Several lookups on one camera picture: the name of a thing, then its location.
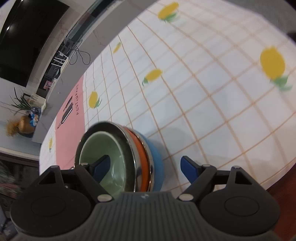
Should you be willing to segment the blue steel bowl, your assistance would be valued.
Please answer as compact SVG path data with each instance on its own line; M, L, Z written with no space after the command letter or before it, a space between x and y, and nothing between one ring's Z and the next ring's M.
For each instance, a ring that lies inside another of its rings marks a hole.
M165 172L164 172L164 165L163 165L163 160L160 152L156 148L156 146L144 135L139 133L138 131L135 131L136 134L139 134L141 138L144 139L144 141L147 143L149 146L149 149L152 154L153 162L154 162L154 192L158 192L161 190L164 179L165 179Z

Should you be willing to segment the orange steel bowl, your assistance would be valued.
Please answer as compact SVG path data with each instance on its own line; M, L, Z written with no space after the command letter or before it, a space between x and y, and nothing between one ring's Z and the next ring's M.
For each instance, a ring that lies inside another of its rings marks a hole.
M83 135L74 162L79 165L85 165L113 197L154 188L154 164L147 142L132 129L110 121L92 125Z

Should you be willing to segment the green ceramic bowl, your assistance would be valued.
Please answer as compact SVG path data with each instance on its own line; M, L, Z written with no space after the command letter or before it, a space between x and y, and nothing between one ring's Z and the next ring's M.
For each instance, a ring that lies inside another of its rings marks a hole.
M78 163L89 165L90 175L111 196L131 192L135 186L135 167L129 145L108 132L89 136L78 152Z

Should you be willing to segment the checkered lemon tablecloth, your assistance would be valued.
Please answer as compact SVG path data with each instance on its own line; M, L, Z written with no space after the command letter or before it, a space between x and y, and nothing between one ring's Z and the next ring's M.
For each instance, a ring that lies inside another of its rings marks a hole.
M157 1L92 57L54 116L40 171L71 168L98 121L157 146L163 190L188 186L184 155L241 166L264 188L295 164L295 43L260 15L226 1Z

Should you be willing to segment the brown vase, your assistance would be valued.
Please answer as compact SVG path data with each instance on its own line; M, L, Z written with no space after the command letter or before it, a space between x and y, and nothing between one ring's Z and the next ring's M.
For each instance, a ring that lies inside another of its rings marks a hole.
M32 138L34 131L35 127L30 124L30 118L22 116L18 122L18 133L24 137Z

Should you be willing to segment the black television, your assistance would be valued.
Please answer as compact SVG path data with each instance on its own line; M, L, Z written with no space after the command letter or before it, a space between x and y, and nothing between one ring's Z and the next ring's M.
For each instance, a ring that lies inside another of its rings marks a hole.
M1 30L1 78L27 86L42 48L68 8L61 1L15 1Z

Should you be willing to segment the white wifi router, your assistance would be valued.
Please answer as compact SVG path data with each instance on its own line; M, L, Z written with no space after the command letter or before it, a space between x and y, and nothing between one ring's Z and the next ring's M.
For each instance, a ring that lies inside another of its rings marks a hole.
M63 54L61 51L57 51L51 60L51 65L58 67L62 73L69 63L69 57Z

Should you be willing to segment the potted plant left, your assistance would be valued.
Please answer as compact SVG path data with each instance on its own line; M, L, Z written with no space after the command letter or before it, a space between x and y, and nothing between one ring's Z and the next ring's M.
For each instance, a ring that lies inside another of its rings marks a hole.
M11 98L13 104L11 104L11 106L17 108L18 110L23 110L23 111L27 111L30 114L39 114L40 113L40 109L36 106L32 106L28 103L28 101L23 97L18 97L17 93L16 93L16 89L14 88L14 94L15 97Z

